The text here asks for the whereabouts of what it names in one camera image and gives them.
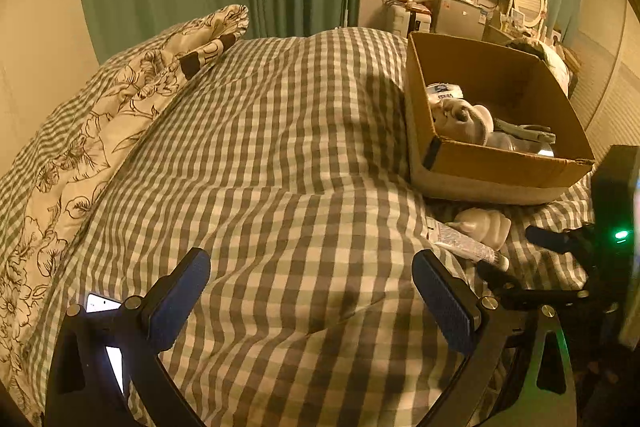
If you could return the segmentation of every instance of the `plaid comforter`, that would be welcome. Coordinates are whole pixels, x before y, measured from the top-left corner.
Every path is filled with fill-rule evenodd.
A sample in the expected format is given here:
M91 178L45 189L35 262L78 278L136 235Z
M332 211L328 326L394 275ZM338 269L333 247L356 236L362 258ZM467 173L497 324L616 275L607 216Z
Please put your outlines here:
M18 219L9 209L24 204L110 76L171 31L112 58L55 111L1 181L4 216ZM461 358L417 294L411 259L430 247L425 217L450 219L462 205L429 204L410 185L405 51L405 39L344 28L239 41L200 70L68 245L20 361L38 406L68 305L88 292L144 295L198 246L212 275L161 360L204 423L415 425ZM570 256L534 249L524 228L588 221L588 178L553 204L502 210L516 276L530 287L582 285ZM472 265L434 251L486 291ZM130 406L149 423L135 394Z

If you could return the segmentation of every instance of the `cardboard box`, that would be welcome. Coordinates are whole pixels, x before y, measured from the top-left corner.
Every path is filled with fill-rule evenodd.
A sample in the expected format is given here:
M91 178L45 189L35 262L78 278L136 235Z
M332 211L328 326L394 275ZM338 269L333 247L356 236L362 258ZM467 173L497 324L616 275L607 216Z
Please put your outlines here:
M436 82L458 84L465 100L484 105L495 118L550 127L556 134L556 157L438 136L426 92ZM569 100L533 55L487 42L411 33L404 85L411 181L425 196L547 203L593 167L593 152Z

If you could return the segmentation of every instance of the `smartphone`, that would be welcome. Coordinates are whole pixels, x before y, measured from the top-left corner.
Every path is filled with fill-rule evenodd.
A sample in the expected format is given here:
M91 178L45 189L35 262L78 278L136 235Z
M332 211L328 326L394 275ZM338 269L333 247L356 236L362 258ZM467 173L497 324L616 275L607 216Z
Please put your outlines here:
M86 311L101 312L105 310L115 310L120 307L120 302L96 295L95 293L89 293L86 298ZM109 355L109 361L113 368L113 374L116 376L120 391L124 393L124 367L122 365L122 354L117 347L107 347L107 355Z

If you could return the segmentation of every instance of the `metal screw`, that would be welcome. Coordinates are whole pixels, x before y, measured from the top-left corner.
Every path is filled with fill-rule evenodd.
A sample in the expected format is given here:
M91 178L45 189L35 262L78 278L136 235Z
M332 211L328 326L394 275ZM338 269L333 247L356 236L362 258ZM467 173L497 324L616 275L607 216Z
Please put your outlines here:
M71 304L71 306L66 309L66 314L69 315L69 317L75 317L80 313L80 309L80 304Z
M498 301L494 297L482 297L480 303L488 310L495 310L498 307Z
M137 295L133 295L124 301L124 307L127 310L135 310L140 307L140 304L142 304L142 299Z
M542 308L540 308L540 310L542 311L542 314L545 315L546 317L551 318L556 316L556 310L553 309L548 304L544 304Z

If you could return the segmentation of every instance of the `bed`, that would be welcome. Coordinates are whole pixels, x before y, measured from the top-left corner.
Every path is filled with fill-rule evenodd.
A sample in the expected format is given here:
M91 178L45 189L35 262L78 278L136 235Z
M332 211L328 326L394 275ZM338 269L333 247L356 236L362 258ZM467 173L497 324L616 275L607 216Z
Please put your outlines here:
M468 205L410 185L406 40L243 41L247 24L230 6L115 55L0 180L0 380L34 422L69 304L144 295L194 246L212 275L161 360L206 425L415 425L461 362L411 280L432 248L426 216ZM524 228L592 219L588 176L554 203L501 210L514 275L584 283ZM148 422L135 393L130 407Z

